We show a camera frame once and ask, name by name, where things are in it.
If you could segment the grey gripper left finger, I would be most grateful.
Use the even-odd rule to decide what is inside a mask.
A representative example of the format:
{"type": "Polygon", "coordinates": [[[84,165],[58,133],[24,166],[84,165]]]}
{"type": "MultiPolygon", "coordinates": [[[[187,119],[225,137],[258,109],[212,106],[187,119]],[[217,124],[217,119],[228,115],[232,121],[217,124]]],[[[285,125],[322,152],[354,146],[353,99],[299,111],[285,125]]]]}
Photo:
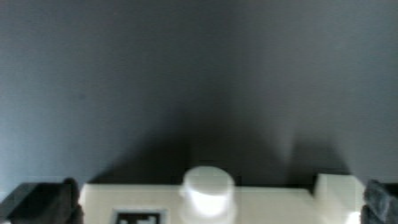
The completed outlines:
{"type": "Polygon", "coordinates": [[[81,189],[63,182],[26,182],[0,202],[0,224],[84,224],[81,189]]]}

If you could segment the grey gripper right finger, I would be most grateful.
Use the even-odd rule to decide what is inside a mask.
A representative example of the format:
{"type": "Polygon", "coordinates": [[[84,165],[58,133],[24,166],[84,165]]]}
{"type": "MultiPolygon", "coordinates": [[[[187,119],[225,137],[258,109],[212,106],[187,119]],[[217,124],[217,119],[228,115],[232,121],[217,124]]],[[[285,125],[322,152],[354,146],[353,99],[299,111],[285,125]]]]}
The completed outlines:
{"type": "Polygon", "coordinates": [[[398,224],[398,183],[367,184],[361,224],[398,224]]]}

